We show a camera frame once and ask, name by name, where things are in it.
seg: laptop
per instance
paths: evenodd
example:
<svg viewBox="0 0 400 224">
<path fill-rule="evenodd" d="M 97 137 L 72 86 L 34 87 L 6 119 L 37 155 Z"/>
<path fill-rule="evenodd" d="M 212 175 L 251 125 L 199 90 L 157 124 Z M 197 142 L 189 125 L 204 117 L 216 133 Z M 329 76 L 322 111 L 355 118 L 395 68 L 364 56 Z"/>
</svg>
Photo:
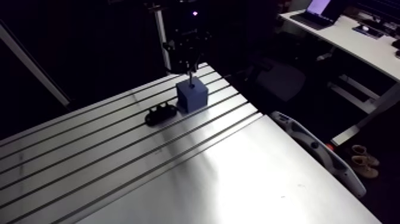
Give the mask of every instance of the laptop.
<svg viewBox="0 0 400 224">
<path fill-rule="evenodd" d="M 291 18 L 315 30 L 332 26 L 346 7 L 343 0 L 312 0 L 304 13 Z"/>
</svg>

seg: black object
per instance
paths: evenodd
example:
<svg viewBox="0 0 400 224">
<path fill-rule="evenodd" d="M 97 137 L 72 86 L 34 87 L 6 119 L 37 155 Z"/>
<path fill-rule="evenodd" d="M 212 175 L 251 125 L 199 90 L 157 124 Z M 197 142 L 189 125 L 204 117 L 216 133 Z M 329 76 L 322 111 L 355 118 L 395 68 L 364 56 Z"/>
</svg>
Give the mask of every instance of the black object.
<svg viewBox="0 0 400 224">
<path fill-rule="evenodd" d="M 177 108 L 166 102 L 164 107 L 158 105 L 155 111 L 150 109 L 149 114 L 147 114 L 145 117 L 145 123 L 150 127 L 155 126 L 174 117 L 176 113 Z"/>
<path fill-rule="evenodd" d="M 329 3 L 323 9 L 318 11 L 319 7 L 315 6 L 323 4 L 321 0 L 312 0 L 304 13 L 292 15 L 291 18 L 316 30 L 320 30 L 333 25 L 338 20 L 347 6 L 347 1 L 329 0 Z"/>
<path fill-rule="evenodd" d="M 360 25 L 360 26 L 353 28 L 353 30 L 357 31 L 359 33 L 362 33 L 364 35 L 367 35 L 369 37 L 372 37 L 374 39 L 378 39 L 383 36 L 383 33 L 378 30 L 370 29 L 370 28 L 367 28 L 367 30 L 364 30 L 364 27 L 365 27 L 364 25 Z"/>
<path fill-rule="evenodd" d="M 382 27 L 382 23 L 386 21 L 400 23 L 400 0 L 355 0 L 353 5 L 380 19 L 379 22 L 370 20 L 369 25 L 365 23 L 368 26 L 375 23 L 372 28 Z"/>
<path fill-rule="evenodd" d="M 302 24 L 310 26 L 311 28 L 313 28 L 315 30 L 321 30 L 321 29 L 327 28 L 333 24 L 330 20 L 320 18 L 320 17 L 318 17 L 314 14 L 308 13 L 308 12 L 300 13 L 297 15 L 292 15 L 291 18 Z"/>
<path fill-rule="evenodd" d="M 396 40 L 392 43 L 392 46 L 394 46 L 397 49 L 400 49 L 400 40 Z"/>
</svg>

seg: desk leg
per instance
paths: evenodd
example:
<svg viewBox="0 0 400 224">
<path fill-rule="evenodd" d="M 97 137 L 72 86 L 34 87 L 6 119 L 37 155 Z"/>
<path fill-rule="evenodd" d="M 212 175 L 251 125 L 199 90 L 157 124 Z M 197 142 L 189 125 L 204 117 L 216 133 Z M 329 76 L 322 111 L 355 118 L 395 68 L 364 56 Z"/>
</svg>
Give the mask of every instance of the desk leg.
<svg viewBox="0 0 400 224">
<path fill-rule="evenodd" d="M 335 145 L 341 145 L 355 134 L 357 134 L 362 127 L 367 125 L 372 119 L 378 114 L 385 112 L 391 108 L 397 102 L 400 101 L 400 83 L 393 85 L 388 91 L 386 91 L 380 98 L 378 98 L 373 104 L 376 107 L 366 118 L 362 119 L 358 124 L 349 127 L 344 132 L 334 137 L 331 142 Z"/>
</svg>

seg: laptop screen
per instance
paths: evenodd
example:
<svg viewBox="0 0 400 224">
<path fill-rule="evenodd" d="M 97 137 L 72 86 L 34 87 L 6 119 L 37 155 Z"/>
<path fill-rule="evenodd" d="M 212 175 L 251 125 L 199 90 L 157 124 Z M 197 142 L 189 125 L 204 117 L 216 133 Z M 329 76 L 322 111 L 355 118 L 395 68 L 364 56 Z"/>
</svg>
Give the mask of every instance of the laptop screen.
<svg viewBox="0 0 400 224">
<path fill-rule="evenodd" d="M 339 18 L 347 4 L 348 0 L 312 0 L 307 7 L 307 13 L 334 22 Z"/>
<path fill-rule="evenodd" d="M 331 0 L 312 0 L 307 11 L 312 14 L 322 15 Z"/>
</svg>

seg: metal surface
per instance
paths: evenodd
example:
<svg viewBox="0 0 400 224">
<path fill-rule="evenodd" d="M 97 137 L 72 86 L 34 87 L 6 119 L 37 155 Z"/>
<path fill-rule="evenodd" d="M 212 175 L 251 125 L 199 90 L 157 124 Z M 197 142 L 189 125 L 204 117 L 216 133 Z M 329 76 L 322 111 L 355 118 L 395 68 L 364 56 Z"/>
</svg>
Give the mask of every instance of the metal surface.
<svg viewBox="0 0 400 224">
<path fill-rule="evenodd" d="M 29 71 L 45 86 L 45 88 L 63 105 L 69 105 L 68 97 L 51 81 L 43 71 L 32 61 L 21 47 L 11 37 L 5 27 L 0 23 L 0 39 L 9 47 L 15 56 L 29 69 Z"/>
<path fill-rule="evenodd" d="M 0 223 L 81 219 L 169 169 L 178 155 L 261 117 L 203 66 L 193 75 L 209 89 L 208 106 L 157 127 L 144 125 L 148 110 L 175 104 L 174 86 L 186 77 L 165 78 L 2 141 Z"/>
<path fill-rule="evenodd" d="M 374 107 L 376 108 L 367 117 L 363 118 L 356 125 L 349 127 L 344 132 L 335 136 L 331 142 L 336 146 L 341 145 L 342 143 L 349 140 L 351 137 L 356 135 L 361 128 L 371 122 L 376 116 L 385 112 L 393 105 L 400 101 L 400 83 L 394 84 L 388 91 L 386 91 L 381 97 L 373 102 Z"/>
<path fill-rule="evenodd" d="M 186 77 L 1 141 L 0 223 L 378 222 L 211 67 L 193 75 L 207 107 L 156 127 L 144 124 L 148 110 L 175 104 Z"/>
<path fill-rule="evenodd" d="M 164 28 L 163 12 L 161 10 L 158 10 L 154 12 L 154 15 L 155 15 L 155 22 L 157 24 L 158 39 L 160 40 L 160 45 L 162 50 L 162 57 L 164 59 L 164 66 L 167 69 L 171 69 L 170 55 L 168 51 L 163 47 L 163 43 L 167 42 L 167 36 L 165 35 L 165 28 Z"/>
<path fill-rule="evenodd" d="M 197 153 L 78 223 L 379 223 L 266 116 Z"/>
</svg>

